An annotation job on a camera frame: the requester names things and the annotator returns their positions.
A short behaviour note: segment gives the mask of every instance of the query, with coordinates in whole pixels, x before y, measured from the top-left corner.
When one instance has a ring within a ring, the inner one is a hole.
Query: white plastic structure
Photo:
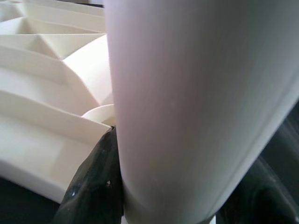
[[[103,15],[52,0],[0,1],[0,176],[58,203],[115,125]]]
[[[299,1],[106,0],[130,224],[207,223],[299,96]]]

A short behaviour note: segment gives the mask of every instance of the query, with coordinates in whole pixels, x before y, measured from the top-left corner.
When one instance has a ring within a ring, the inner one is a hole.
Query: white cylinder
[[[297,0],[107,0],[125,212],[196,224],[299,96]]]

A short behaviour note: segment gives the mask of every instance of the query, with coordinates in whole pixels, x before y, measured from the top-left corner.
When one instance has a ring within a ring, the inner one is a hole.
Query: cylindrical post
[[[196,224],[299,96],[297,0],[107,0],[130,224]]]

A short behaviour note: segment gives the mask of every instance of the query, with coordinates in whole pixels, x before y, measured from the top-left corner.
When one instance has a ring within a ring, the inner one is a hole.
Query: white plastic tube
[[[299,1],[107,0],[130,224],[225,202],[299,96]]]

